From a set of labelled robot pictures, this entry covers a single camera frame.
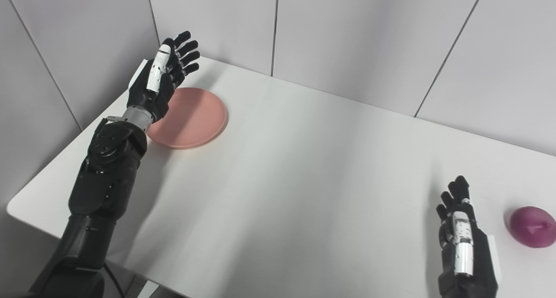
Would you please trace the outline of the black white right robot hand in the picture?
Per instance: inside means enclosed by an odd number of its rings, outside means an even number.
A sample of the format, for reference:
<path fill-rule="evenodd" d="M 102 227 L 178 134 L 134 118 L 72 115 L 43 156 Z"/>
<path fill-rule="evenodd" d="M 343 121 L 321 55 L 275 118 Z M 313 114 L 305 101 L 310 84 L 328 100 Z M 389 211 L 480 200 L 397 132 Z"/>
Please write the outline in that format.
<path fill-rule="evenodd" d="M 443 298 L 495 298 L 499 284 L 489 237 L 478 227 L 469 184 L 459 175 L 440 195 L 436 212 L 442 272 L 437 278 Z"/>

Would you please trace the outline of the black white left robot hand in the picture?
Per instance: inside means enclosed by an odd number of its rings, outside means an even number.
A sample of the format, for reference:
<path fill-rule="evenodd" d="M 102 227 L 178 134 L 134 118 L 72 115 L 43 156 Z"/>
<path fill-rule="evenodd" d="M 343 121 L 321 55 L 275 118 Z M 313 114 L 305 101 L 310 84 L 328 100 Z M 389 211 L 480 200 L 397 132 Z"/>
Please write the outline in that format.
<path fill-rule="evenodd" d="M 144 60 L 129 82 L 127 108 L 144 112 L 150 123 L 168 112 L 174 91 L 185 78 L 199 70 L 199 43 L 186 30 L 175 38 L 168 37 L 153 59 Z"/>

